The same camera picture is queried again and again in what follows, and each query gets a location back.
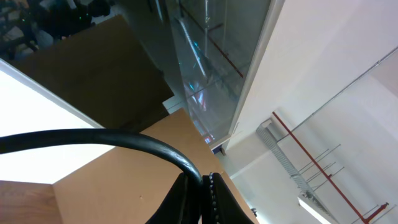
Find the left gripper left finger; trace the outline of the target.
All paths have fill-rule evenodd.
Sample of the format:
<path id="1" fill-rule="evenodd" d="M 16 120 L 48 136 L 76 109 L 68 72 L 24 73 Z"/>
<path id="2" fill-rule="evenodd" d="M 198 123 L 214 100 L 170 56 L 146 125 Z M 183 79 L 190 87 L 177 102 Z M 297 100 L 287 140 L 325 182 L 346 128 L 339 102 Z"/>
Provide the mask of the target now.
<path id="1" fill-rule="evenodd" d="M 146 224 L 198 224 L 201 188 L 181 173 Z"/>

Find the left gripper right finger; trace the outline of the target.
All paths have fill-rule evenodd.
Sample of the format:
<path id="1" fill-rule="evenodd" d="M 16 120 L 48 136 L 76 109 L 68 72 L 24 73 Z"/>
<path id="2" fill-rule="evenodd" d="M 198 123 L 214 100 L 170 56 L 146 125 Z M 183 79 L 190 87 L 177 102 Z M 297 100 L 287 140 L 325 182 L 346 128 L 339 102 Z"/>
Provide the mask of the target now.
<path id="1" fill-rule="evenodd" d="M 219 173 L 203 176 L 201 216 L 203 224 L 253 224 Z"/>

